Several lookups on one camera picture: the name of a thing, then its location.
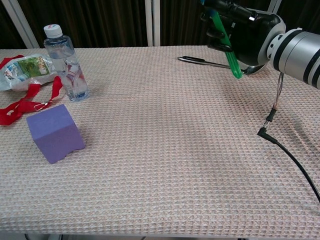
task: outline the table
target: table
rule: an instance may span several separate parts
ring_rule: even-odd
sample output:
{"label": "table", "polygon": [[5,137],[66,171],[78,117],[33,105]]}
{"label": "table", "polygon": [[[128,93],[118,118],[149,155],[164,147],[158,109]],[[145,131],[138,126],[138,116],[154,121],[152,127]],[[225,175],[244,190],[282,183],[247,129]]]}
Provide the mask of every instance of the table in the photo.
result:
{"label": "table", "polygon": [[[1,50],[0,57],[45,53]],[[205,46],[76,50],[90,98],[65,104],[86,142],[50,165],[26,115],[0,129],[0,231],[320,238],[320,205],[298,167],[257,136],[279,73],[233,78]],[[36,97],[49,99],[46,85]],[[0,92],[0,107],[23,92]],[[269,134],[320,189],[320,91],[286,76]]]}

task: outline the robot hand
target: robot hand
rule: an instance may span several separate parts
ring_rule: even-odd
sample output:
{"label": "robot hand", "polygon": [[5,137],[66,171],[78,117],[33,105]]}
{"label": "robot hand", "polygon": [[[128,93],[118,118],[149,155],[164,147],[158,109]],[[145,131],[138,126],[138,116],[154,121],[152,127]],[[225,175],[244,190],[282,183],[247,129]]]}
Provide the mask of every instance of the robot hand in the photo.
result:
{"label": "robot hand", "polygon": [[239,61],[250,66],[266,64],[269,61],[269,43],[275,36],[286,32],[283,20],[269,12],[246,9],[226,0],[206,0],[204,6],[208,11],[202,14],[201,20],[210,20],[211,9],[218,11],[225,28],[230,27],[229,39],[232,46],[231,48],[220,42],[224,33],[212,24],[206,33],[211,38],[208,47],[223,52],[234,51]]}
{"label": "robot hand", "polygon": [[209,28],[210,48],[234,51],[244,64],[257,66],[271,61],[272,67],[284,74],[320,89],[320,35],[292,29],[286,33],[284,21],[277,15],[241,7],[230,0],[201,0],[206,10],[217,11],[234,22],[231,46],[219,39],[224,34]]}

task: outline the water bottle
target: water bottle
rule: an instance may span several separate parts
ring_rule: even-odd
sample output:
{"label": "water bottle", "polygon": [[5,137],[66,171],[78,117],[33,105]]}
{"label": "water bottle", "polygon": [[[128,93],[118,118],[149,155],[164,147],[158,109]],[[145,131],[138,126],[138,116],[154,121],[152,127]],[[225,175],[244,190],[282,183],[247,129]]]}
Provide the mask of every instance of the water bottle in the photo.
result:
{"label": "water bottle", "polygon": [[89,89],[69,36],[63,35],[58,24],[44,28],[47,39],[44,46],[61,77],[62,85],[71,101],[80,101],[89,96]]}

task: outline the white bottle cap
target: white bottle cap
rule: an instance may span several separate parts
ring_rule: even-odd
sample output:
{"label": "white bottle cap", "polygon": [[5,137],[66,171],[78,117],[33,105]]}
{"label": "white bottle cap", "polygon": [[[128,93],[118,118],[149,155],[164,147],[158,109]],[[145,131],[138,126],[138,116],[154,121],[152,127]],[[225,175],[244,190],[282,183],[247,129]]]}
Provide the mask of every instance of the white bottle cap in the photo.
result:
{"label": "white bottle cap", "polygon": [[45,35],[49,39],[59,38],[63,35],[61,27],[58,24],[50,24],[45,26],[43,29],[44,29]]}

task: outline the dark curtain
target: dark curtain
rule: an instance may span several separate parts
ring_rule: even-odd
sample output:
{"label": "dark curtain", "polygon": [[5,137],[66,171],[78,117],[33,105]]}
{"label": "dark curtain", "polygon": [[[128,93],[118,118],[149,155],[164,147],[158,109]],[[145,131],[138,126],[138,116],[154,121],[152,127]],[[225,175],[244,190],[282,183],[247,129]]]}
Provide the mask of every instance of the dark curtain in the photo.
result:
{"label": "dark curtain", "polygon": [[[235,0],[244,7],[268,10],[270,0]],[[199,0],[160,1],[161,45],[206,45],[208,23],[200,20],[203,7]]]}
{"label": "dark curtain", "polygon": [[282,0],[277,14],[287,30],[302,28],[320,34],[320,0]]}
{"label": "dark curtain", "polygon": [[26,48],[2,1],[0,1],[0,30],[2,35],[0,37],[0,49]]}
{"label": "dark curtain", "polygon": [[144,0],[18,0],[42,47],[59,24],[76,48],[148,46]]}

